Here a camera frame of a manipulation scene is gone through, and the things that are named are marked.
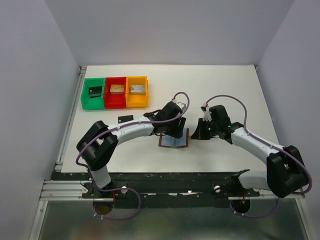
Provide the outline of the black VIP card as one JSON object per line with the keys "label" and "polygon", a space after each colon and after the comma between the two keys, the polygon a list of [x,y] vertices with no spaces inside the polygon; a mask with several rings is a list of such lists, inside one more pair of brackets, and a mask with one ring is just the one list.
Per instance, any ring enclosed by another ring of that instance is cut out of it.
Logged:
{"label": "black VIP card", "polygon": [[122,123],[126,123],[126,122],[129,122],[129,121],[133,121],[134,120],[134,116],[133,115],[123,115],[123,116],[119,116],[117,118],[117,120],[118,120],[119,124],[122,124]]}

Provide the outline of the brown leather card holder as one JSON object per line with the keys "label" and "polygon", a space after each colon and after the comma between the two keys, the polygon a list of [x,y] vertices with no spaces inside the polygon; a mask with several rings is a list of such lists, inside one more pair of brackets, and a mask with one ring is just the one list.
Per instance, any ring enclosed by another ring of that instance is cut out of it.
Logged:
{"label": "brown leather card holder", "polygon": [[181,138],[175,138],[163,133],[159,136],[158,146],[162,148],[182,149],[189,146],[189,128],[184,128]]}

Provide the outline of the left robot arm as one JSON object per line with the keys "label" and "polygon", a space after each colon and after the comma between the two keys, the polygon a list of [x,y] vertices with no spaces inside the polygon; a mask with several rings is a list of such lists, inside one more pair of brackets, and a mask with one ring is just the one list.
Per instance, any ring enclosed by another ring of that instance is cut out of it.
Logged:
{"label": "left robot arm", "polygon": [[79,156],[85,161],[83,166],[95,182],[93,191],[101,198],[110,194],[112,180],[107,164],[118,145],[139,137],[159,134],[181,138],[186,109],[185,103],[172,100],[162,109],[147,112],[136,120],[116,125],[107,125],[101,120],[95,122],[76,145]]}

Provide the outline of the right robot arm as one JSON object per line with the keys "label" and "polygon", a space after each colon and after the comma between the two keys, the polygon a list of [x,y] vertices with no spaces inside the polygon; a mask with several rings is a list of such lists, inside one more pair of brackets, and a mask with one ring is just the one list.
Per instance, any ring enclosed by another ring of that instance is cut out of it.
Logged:
{"label": "right robot arm", "polygon": [[262,189],[285,198],[310,183],[296,147],[284,147],[258,138],[247,131],[243,124],[231,122],[223,105],[209,107],[205,104],[201,110],[204,115],[198,119],[191,139],[222,139],[246,150],[266,166],[262,171],[245,169],[234,174],[235,180],[230,183],[230,191],[234,195],[241,196],[248,189]]}

